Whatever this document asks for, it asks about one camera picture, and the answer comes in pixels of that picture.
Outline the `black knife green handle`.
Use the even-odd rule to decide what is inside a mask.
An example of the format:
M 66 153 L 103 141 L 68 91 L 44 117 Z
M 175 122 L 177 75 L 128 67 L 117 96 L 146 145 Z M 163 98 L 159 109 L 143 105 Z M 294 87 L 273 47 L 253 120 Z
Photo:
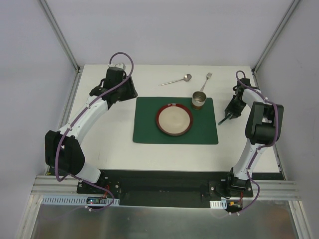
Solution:
M 223 119 L 218 123 L 218 125 L 221 125 L 221 124 L 224 123 L 226 120 L 228 120 L 228 117 L 223 118 Z

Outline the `steel cup brown base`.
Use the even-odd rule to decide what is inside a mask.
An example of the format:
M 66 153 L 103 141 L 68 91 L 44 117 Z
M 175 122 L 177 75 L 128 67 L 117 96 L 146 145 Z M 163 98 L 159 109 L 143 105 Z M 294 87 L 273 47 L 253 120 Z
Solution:
M 192 94 L 191 105 L 194 109 L 200 110 L 203 108 L 206 99 L 207 96 L 203 91 L 196 91 Z

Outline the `silver fork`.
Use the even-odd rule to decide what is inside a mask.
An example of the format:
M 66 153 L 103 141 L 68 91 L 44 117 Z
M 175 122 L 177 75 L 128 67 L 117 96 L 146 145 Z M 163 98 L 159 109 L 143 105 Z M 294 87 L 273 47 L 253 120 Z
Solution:
M 206 86 L 208 80 L 209 80 L 211 77 L 212 77 L 212 73 L 211 73 L 211 72 L 208 72 L 208 73 L 206 74 L 205 82 L 204 82 L 203 86 L 200 88 L 200 91 L 201 91 L 201 92 L 203 92 L 203 90 L 204 90 L 204 88 L 205 88 L 205 86 Z

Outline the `dark green placemat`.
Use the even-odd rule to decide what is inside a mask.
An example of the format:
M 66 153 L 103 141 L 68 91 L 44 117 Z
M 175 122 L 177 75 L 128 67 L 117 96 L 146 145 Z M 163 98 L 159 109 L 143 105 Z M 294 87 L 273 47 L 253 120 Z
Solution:
M 199 110 L 191 103 L 192 98 L 138 97 L 133 142 L 217 145 L 213 99 Z

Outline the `red rimmed beige plate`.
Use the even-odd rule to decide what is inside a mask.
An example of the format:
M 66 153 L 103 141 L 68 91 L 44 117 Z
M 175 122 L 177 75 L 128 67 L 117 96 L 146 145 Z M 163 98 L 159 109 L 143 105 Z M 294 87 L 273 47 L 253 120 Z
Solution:
M 193 115 L 189 108 L 182 104 L 171 103 L 162 106 L 156 114 L 159 130 L 170 136 L 186 134 L 193 125 Z

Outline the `silver spoon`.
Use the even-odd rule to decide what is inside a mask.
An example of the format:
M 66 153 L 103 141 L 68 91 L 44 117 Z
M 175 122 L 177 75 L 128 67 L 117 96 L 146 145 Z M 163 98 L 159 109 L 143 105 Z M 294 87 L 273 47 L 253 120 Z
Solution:
M 182 79 L 178 79 L 178 80 L 162 83 L 162 84 L 159 84 L 159 86 L 164 86 L 164 85 L 168 85 L 168 84 L 172 84 L 172 83 L 176 83 L 176 82 L 180 82 L 180 81 L 188 82 L 191 79 L 192 79 L 192 75 L 191 74 L 186 74 Z

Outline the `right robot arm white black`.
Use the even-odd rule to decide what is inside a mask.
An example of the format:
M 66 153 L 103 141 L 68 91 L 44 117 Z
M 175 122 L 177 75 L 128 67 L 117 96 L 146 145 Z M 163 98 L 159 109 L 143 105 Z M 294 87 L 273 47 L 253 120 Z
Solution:
M 233 88 L 235 95 L 225 109 L 225 119 L 241 116 L 246 106 L 250 113 L 245 127 L 247 138 L 244 150 L 234 167 L 231 168 L 224 184 L 225 193 L 236 196 L 250 186 L 253 169 L 267 147 L 273 146 L 280 137 L 284 107 L 271 103 L 250 79 L 238 80 Z

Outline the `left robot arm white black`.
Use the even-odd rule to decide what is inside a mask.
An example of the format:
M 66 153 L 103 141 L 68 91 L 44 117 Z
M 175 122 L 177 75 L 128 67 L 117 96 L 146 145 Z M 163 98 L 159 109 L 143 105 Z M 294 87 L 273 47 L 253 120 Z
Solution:
M 72 175 L 88 181 L 88 188 L 95 194 L 105 189 L 100 169 L 85 161 L 81 143 L 94 123 L 116 102 L 138 96 L 133 80 L 125 71 L 125 64 L 111 64 L 106 76 L 89 93 L 84 106 L 65 126 L 45 135 L 45 163 L 58 173 Z

